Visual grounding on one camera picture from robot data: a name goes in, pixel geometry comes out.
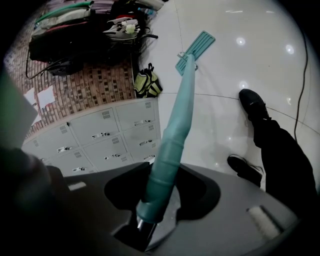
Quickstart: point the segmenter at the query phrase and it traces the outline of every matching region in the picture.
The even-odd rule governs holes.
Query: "black pants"
[[[265,190],[301,217],[312,211],[317,191],[312,166],[294,140],[275,120],[254,123],[254,143],[261,148]]]

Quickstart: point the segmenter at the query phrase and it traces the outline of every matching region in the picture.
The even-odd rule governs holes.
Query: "teal mop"
[[[138,229],[151,239],[157,223],[163,220],[164,213],[171,197],[176,174],[184,150],[185,140],[189,134],[195,97],[195,58],[198,58],[214,41],[206,32],[200,36],[180,56],[177,70],[183,73],[171,116],[163,132],[145,193],[136,207]]]

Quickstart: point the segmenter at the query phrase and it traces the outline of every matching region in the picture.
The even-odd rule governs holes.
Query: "white paper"
[[[38,105],[33,106],[35,111],[37,111],[38,115],[36,116],[36,118],[34,119],[33,123],[31,124],[31,126],[33,126],[36,122],[39,122],[41,120],[41,116],[39,115],[39,109],[38,109]]]
[[[49,88],[40,91],[37,96],[39,108],[43,109],[46,105],[55,101],[54,87],[51,85]]]
[[[35,88],[32,88],[30,90],[27,91],[27,93],[25,93],[23,95],[26,100],[31,104],[35,104],[36,103],[36,99],[35,99]]]

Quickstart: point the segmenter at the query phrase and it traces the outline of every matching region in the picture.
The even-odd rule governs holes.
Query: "locker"
[[[130,129],[123,133],[129,151],[143,150],[147,144],[153,143],[157,139],[157,129],[155,123],[150,123],[143,127]]]
[[[57,126],[38,137],[45,158],[64,155],[78,147],[67,123]]]
[[[87,146],[84,150],[99,171],[132,164],[120,135]]]
[[[47,160],[46,153],[44,152],[44,148],[40,146],[38,138],[35,138],[27,142],[26,144],[23,144],[21,149],[23,152],[34,155],[42,161]]]
[[[75,176],[94,173],[94,167],[88,161],[82,150],[76,150],[62,156],[55,157],[51,164],[58,167],[63,176]]]
[[[116,107],[122,131],[143,126],[155,120],[153,101],[136,102]]]
[[[134,163],[148,162],[157,156],[160,140],[146,144],[141,150],[130,151]]]
[[[81,116],[70,121],[78,141],[86,145],[119,132],[112,108]]]

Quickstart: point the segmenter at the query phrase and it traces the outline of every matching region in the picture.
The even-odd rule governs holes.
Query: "green bag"
[[[137,98],[155,98],[163,90],[153,71],[154,67],[149,63],[148,68],[141,70],[136,76],[134,90]]]

